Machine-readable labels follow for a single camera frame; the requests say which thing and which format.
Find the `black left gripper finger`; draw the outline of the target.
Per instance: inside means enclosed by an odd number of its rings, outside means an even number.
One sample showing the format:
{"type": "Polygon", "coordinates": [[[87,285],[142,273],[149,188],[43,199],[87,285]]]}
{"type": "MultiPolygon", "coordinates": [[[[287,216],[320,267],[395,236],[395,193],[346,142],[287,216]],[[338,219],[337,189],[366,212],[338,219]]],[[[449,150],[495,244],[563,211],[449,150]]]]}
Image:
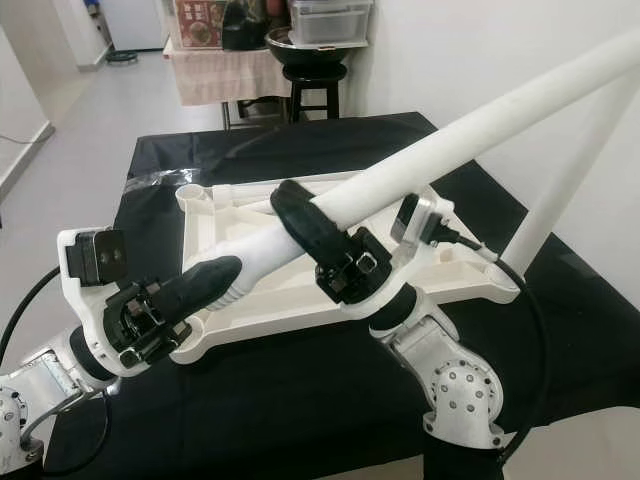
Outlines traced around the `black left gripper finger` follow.
{"type": "Polygon", "coordinates": [[[241,274],[236,256],[197,262],[182,274],[161,283],[155,292],[155,311],[166,323],[178,323],[220,300],[241,274]]]}

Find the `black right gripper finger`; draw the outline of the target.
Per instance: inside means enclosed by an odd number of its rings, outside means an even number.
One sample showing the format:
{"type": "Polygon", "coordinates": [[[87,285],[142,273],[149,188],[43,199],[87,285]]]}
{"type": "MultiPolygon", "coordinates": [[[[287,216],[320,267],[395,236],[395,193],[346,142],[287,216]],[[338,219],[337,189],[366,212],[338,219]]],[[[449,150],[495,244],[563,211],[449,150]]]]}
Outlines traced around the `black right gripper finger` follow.
{"type": "Polygon", "coordinates": [[[289,237],[316,265],[329,270],[346,268],[360,256],[356,243],[312,202],[314,197],[297,180],[283,180],[271,192],[270,205],[289,237]]]}

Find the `white plastic table top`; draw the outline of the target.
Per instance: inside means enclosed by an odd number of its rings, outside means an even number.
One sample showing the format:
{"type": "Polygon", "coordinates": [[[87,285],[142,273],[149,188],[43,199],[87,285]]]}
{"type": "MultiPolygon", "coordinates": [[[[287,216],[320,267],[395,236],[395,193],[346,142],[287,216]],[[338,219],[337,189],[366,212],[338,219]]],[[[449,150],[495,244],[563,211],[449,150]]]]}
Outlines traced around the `white plastic table top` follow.
{"type": "MultiPolygon", "coordinates": [[[[175,191],[175,202],[184,214],[180,255],[183,269],[210,259],[215,248],[242,241],[276,220],[275,214],[266,215],[246,207],[215,207],[207,193],[209,187],[188,184],[175,191]]],[[[413,283],[424,288],[439,305],[480,298],[507,305],[518,293],[502,270],[461,244],[435,247],[433,261],[413,278],[413,283]]],[[[347,319],[316,287],[314,261],[303,256],[266,275],[233,305],[198,311],[189,319],[195,332],[170,357],[177,364],[193,364],[210,349],[225,344],[344,323],[347,319]]]]}

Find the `clear plastic wrap piece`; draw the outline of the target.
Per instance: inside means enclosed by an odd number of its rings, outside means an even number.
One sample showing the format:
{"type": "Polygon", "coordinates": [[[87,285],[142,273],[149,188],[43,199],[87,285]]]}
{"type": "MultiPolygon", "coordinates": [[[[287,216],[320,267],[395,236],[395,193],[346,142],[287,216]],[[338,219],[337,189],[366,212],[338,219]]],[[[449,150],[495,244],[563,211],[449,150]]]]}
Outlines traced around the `clear plastic wrap piece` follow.
{"type": "Polygon", "coordinates": [[[150,172],[141,175],[134,175],[125,182],[124,193],[136,191],[136,189],[159,187],[159,186],[186,186],[197,177],[198,169],[173,169],[160,170],[160,172],[150,172]]]}

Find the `black wooden stool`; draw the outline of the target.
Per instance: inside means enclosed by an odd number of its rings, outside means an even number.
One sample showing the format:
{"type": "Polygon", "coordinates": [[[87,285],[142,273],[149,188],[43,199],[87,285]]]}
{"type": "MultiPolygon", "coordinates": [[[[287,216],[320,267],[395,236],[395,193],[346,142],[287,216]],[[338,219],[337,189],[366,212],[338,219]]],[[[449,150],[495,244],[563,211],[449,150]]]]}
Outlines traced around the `black wooden stool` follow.
{"type": "Polygon", "coordinates": [[[342,63],[312,65],[284,65],[282,73],[291,82],[291,97],[287,104],[288,122],[301,122],[303,111],[324,110],[326,119],[340,116],[340,82],[347,77],[348,68],[342,63]],[[326,102],[323,106],[302,104],[306,90],[324,90],[326,102]]]}

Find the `beige cloth covered table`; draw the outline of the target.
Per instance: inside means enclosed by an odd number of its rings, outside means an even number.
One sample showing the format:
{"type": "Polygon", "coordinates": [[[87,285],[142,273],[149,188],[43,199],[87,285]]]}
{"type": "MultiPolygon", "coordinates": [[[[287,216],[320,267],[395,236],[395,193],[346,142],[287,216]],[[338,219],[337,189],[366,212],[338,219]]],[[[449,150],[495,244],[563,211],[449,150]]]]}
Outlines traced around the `beige cloth covered table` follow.
{"type": "Polygon", "coordinates": [[[241,102],[275,99],[280,109],[287,109],[291,82],[269,50],[182,49],[170,38],[163,58],[173,69],[180,105],[218,105],[225,129],[253,124],[239,108],[241,102]]]}

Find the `clear container green lid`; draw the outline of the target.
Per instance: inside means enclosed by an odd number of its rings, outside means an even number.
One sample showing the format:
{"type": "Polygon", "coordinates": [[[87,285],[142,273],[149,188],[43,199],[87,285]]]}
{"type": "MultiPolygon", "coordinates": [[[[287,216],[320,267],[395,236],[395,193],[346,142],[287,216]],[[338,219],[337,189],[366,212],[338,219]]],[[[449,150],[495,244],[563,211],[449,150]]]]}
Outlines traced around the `clear container green lid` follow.
{"type": "Polygon", "coordinates": [[[291,42],[319,49],[369,46],[369,18],[374,0],[289,0],[291,42]]]}

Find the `black bag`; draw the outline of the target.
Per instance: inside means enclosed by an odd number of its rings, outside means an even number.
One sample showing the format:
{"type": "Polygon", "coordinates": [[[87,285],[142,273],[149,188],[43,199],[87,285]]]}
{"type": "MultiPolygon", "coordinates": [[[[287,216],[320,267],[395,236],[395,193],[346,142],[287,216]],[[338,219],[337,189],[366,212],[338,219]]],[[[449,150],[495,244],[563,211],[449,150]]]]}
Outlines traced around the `black bag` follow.
{"type": "Polygon", "coordinates": [[[221,47],[227,51],[253,51],[266,47],[273,0],[227,0],[221,19],[221,47]]]}

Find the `white standing appliance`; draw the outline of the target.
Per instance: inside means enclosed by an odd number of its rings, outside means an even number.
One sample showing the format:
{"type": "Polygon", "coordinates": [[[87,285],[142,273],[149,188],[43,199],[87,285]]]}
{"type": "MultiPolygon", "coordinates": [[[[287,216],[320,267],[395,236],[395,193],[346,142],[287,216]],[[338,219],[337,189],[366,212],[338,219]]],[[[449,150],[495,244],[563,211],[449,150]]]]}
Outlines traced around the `white standing appliance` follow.
{"type": "Polygon", "coordinates": [[[99,5],[115,50],[163,50],[168,33],[161,0],[99,0],[99,5]]]}

